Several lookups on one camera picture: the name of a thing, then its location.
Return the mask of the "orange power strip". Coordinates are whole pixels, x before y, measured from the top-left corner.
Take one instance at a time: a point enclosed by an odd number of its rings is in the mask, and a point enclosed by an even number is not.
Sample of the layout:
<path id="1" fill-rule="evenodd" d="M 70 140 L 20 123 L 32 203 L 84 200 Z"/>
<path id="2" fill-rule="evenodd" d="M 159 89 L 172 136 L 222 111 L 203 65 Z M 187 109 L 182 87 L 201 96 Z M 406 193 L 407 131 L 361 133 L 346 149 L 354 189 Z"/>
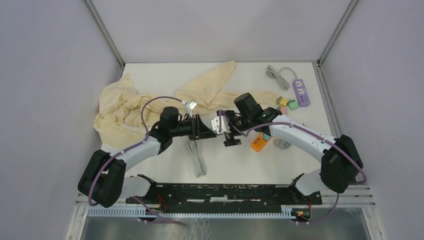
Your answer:
<path id="1" fill-rule="evenodd" d="M 256 153 L 259 153 L 272 139 L 271 137 L 269 141 L 265 141 L 262 137 L 262 133 L 264 132 L 261 132 L 250 144 L 251 149 L 254 150 Z"/>

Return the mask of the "yellow plug adapter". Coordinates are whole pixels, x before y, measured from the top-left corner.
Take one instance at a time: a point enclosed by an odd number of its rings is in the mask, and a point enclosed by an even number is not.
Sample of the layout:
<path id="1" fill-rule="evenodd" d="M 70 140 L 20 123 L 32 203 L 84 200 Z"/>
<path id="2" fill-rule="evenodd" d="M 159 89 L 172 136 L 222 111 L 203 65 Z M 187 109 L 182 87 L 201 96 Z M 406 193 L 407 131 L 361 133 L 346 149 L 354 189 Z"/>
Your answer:
<path id="1" fill-rule="evenodd" d="M 275 104 L 279 107 L 286 107 L 288 103 L 289 103 L 289 100 L 285 97 L 282 97 L 282 96 L 278 97 L 275 100 Z"/>

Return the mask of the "green plug adapter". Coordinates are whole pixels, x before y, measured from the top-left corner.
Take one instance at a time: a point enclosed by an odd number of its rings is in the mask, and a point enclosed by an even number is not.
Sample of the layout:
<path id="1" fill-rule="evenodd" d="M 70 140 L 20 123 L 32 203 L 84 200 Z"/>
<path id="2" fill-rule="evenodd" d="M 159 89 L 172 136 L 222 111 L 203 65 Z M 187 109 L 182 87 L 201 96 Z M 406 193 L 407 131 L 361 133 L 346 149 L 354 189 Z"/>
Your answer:
<path id="1" fill-rule="evenodd" d="M 297 110 L 297 109 L 299 108 L 299 104 L 298 104 L 298 102 L 297 102 L 296 100 L 291 99 L 291 100 L 289 100 L 289 101 L 288 101 L 288 103 L 287 103 L 287 108 L 288 108 L 290 111 L 294 111 L 294 110 Z"/>

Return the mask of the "purple power strip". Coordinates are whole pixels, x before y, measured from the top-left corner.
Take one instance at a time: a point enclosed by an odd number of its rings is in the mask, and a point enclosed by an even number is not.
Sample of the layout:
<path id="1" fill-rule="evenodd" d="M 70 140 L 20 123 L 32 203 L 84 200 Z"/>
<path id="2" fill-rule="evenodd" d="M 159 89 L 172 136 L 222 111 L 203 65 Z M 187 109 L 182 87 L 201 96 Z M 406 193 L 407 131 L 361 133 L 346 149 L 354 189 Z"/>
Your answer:
<path id="1" fill-rule="evenodd" d="M 310 105 L 310 98 L 302 79 L 295 79 L 292 82 L 293 91 L 300 108 L 306 108 Z"/>

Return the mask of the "pink plug adapter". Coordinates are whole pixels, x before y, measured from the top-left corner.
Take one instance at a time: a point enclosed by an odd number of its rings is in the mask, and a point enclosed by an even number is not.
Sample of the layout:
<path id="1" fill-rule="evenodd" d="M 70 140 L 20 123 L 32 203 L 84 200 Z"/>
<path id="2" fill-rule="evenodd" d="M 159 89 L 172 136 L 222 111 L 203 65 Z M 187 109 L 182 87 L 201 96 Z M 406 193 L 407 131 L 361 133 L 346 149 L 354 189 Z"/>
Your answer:
<path id="1" fill-rule="evenodd" d="M 278 106 L 277 109 L 283 114 L 288 115 L 288 108 L 286 106 Z"/>

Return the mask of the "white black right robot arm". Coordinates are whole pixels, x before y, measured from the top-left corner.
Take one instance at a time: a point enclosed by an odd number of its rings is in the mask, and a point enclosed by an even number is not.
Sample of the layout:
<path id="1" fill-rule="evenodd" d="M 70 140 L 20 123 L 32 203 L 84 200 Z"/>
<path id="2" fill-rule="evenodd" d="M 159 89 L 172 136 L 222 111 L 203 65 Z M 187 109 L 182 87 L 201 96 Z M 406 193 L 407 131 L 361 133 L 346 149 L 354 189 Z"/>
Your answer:
<path id="1" fill-rule="evenodd" d="M 241 144 L 237 136 L 255 131 L 284 140 L 305 151 L 320 163 L 320 169 L 296 177 L 289 189 L 289 199 L 302 204 L 309 195 L 322 190 L 342 194 L 350 185 L 363 185 L 368 178 L 354 141 L 347 135 L 335 137 L 313 131 L 296 123 L 281 111 L 263 109 L 250 93 L 234 100 L 238 112 L 219 110 L 211 120 L 213 131 L 225 136 L 227 147 Z"/>

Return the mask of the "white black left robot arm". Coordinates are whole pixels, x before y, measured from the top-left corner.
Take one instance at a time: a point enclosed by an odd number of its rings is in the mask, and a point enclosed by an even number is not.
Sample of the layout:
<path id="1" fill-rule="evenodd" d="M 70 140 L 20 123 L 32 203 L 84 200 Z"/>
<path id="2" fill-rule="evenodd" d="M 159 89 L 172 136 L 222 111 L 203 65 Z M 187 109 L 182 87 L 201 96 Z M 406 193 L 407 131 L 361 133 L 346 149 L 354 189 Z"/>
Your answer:
<path id="1" fill-rule="evenodd" d="M 175 137 L 188 137 L 195 141 L 218 136 L 198 114 L 185 119 L 179 116 L 176 107 L 165 107 L 146 139 L 116 153 L 101 149 L 95 151 L 77 185 L 78 191 L 88 197 L 88 204 L 109 208 L 118 199 L 131 197 L 139 197 L 147 204 L 154 202 L 158 191 L 151 186 L 153 181 L 145 176 L 126 177 L 126 172 L 163 153 Z"/>

